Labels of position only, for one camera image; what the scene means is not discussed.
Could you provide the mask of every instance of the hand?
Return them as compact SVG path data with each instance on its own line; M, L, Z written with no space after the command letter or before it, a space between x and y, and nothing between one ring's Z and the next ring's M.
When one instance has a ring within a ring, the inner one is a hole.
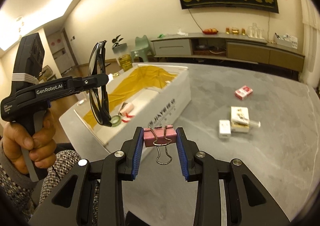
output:
M8 122L4 126L3 150L6 157L22 174L28 174L20 147L31 150L29 156L38 168L49 168L56 161L54 151L56 143L52 139L55 135L53 116L47 111L43 119L43 128L32 137L26 129L16 122Z

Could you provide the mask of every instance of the blue gripper pad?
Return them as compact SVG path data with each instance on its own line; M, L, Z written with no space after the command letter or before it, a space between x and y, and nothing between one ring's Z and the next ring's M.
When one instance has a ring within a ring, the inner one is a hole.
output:
M132 171L131 171L131 177L132 179L136 179L136 176L139 171L140 166L140 160L141 160L141 154L143 149L143 128L140 130L139 138L137 141L136 148L134 150L133 158L132 158Z
M179 155L179 160L180 160L181 171L182 171L182 175L184 176L184 178L186 180L188 180L188 178L189 178L188 159L187 159L187 155L184 150L184 147L183 147L180 132L178 129L176 130L176 132L177 132L176 145L177 145L177 150L178 150L178 155Z

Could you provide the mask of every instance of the potted plant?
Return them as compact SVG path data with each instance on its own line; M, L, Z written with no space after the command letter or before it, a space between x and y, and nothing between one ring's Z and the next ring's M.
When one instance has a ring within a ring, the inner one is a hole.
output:
M112 40L112 43L113 43L112 50L115 54L124 53L124 52L127 54L128 53L127 43L120 44L121 40L123 40L123 38L120 38L120 36L121 35L117 36Z

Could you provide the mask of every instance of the patterned sleeve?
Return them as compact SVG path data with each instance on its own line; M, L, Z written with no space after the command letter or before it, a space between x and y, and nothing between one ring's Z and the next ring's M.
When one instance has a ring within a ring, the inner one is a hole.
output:
M31 193L36 186L29 177L19 173L4 154L0 141L0 190L4 191L13 206L26 219L33 212Z
M51 193L53 188L57 186L60 180L69 172L71 168L80 160L80 156L73 150L64 150L57 154L57 160L55 164L48 169L48 176L44 179L39 206ZM93 217L92 225L97 225L98 218L98 200L99 200L99 182L96 181L94 198L93 198Z

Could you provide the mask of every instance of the cabinet drawer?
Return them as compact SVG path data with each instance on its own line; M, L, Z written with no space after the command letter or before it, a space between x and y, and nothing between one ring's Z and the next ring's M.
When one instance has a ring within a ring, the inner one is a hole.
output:
M295 55L293 53L285 51L279 51L274 49L270 50L269 64L302 72L303 62L303 56Z
M153 42L157 56L191 56L189 39L163 40Z
M227 43L228 58L258 63L269 63L270 49L235 42Z

